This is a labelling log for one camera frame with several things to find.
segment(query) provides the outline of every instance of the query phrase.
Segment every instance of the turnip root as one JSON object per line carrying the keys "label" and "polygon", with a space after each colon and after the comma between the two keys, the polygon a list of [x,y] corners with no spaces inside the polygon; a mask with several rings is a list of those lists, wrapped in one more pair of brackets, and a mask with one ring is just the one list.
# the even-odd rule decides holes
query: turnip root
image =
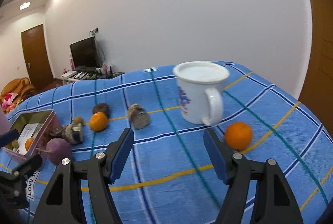
{"label": "turnip root", "polygon": [[72,158],[72,148],[70,144],[62,138],[51,139],[46,144],[46,150],[40,148],[39,150],[45,152],[50,162],[54,165],[59,165],[64,158]]}

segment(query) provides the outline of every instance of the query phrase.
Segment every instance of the bolt head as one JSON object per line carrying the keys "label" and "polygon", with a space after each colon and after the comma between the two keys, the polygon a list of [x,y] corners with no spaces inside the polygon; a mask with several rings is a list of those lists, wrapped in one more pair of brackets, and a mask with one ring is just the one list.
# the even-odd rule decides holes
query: bolt head
{"label": "bolt head", "polygon": [[275,166],[276,165],[276,161],[274,159],[269,159],[267,161],[271,166]]}
{"label": "bolt head", "polygon": [[240,153],[234,153],[234,154],[233,154],[233,158],[234,158],[234,159],[242,159],[242,157],[243,157],[243,156],[242,156]]}
{"label": "bolt head", "polygon": [[70,162],[70,160],[68,158],[64,158],[63,160],[61,160],[61,163],[63,165],[67,165],[67,164],[69,164],[69,162]]}
{"label": "bolt head", "polygon": [[105,153],[97,153],[96,158],[97,159],[102,159],[105,156]]}

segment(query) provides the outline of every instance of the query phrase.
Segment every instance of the tangerine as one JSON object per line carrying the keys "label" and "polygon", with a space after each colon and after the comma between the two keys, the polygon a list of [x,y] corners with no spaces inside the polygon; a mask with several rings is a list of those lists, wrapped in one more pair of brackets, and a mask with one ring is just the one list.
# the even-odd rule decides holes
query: tangerine
{"label": "tangerine", "polygon": [[252,141],[251,127],[241,121],[231,124],[224,135],[225,142],[234,150],[246,149]]}
{"label": "tangerine", "polygon": [[103,112],[93,114],[89,121],[90,129],[94,132],[102,131],[108,124],[108,118]]}
{"label": "tangerine", "polygon": [[26,140],[25,145],[24,145],[26,151],[29,150],[33,141],[34,141],[34,138],[29,138],[29,139]]}

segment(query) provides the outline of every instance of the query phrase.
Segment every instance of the pink tin box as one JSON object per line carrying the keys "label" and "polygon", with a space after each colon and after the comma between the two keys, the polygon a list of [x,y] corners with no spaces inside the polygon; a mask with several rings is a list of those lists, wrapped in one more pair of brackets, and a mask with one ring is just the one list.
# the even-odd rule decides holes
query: pink tin box
{"label": "pink tin box", "polygon": [[20,154],[3,147],[2,149],[12,156],[12,159],[17,163],[22,163],[25,160],[33,157],[35,154],[40,154],[43,158],[43,164],[39,168],[41,171],[44,167],[47,155],[44,152],[38,151],[36,148],[45,149],[49,141],[49,133],[56,127],[61,127],[61,123],[53,110],[43,110],[38,112],[27,112],[19,115],[14,121],[10,129],[16,129],[21,134],[27,124],[39,124],[37,132],[34,134],[34,141],[32,142],[26,154]]}

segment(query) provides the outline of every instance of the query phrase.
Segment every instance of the mug lid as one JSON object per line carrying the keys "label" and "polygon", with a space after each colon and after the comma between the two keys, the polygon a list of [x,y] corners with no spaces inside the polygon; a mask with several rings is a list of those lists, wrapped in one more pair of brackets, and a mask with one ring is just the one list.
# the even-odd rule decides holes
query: mug lid
{"label": "mug lid", "polygon": [[184,81],[196,84],[220,83],[230,75],[225,67],[210,61],[185,62],[175,66],[173,73]]}

